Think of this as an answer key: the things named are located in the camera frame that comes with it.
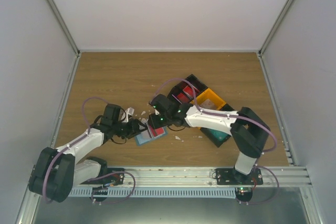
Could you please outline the red credit card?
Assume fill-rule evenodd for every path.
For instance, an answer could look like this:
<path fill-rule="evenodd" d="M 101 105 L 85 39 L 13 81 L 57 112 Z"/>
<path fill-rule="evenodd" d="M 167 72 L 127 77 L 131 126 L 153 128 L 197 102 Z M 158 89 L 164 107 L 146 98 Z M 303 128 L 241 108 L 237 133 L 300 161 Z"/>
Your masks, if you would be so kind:
<path fill-rule="evenodd" d="M 152 127 L 149 126 L 149 133 L 151 138 L 160 138 L 166 135 L 166 130 L 164 127 L 153 129 Z"/>

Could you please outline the blue card holder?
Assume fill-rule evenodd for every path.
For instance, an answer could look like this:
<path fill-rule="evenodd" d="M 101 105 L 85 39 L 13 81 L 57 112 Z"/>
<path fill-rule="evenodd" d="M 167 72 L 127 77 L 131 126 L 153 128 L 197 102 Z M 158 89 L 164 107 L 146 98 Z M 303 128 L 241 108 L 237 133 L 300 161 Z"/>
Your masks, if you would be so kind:
<path fill-rule="evenodd" d="M 135 137 L 135 142 L 137 146 L 144 145 L 146 143 L 149 143 L 153 140 L 157 140 L 161 137 L 164 137 L 167 135 L 166 127 L 161 127 L 158 129 L 153 129 L 150 126 L 148 126 L 148 129 L 141 132 Z"/>

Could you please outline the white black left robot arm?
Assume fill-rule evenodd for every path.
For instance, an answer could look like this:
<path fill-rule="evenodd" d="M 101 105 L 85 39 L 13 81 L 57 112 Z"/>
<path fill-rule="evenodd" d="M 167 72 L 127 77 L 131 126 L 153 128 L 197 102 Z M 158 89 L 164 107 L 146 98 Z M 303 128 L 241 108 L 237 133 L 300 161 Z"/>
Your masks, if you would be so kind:
<path fill-rule="evenodd" d="M 126 174 L 123 168 L 110 170 L 105 160 L 87 154 L 115 136 L 126 141 L 147 130 L 133 118 L 133 111 L 108 103 L 103 114 L 79 137 L 58 148 L 44 148 L 30 175 L 29 191 L 48 202 L 63 202 L 80 184 L 98 184 L 96 190 L 122 185 Z"/>

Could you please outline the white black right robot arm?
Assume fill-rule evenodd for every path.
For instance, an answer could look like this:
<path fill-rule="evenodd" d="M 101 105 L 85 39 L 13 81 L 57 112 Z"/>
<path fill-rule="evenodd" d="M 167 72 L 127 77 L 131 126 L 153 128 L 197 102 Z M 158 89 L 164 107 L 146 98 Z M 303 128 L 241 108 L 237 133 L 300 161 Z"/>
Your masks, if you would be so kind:
<path fill-rule="evenodd" d="M 176 104 L 162 94 L 156 95 L 149 105 L 155 110 L 148 117 L 148 125 L 153 129 L 174 125 L 206 128 L 230 135 L 239 149 L 232 172 L 237 184 L 247 183 L 262 154 L 277 148 L 274 133 L 250 108 L 211 110 L 201 108 L 196 102 Z"/>

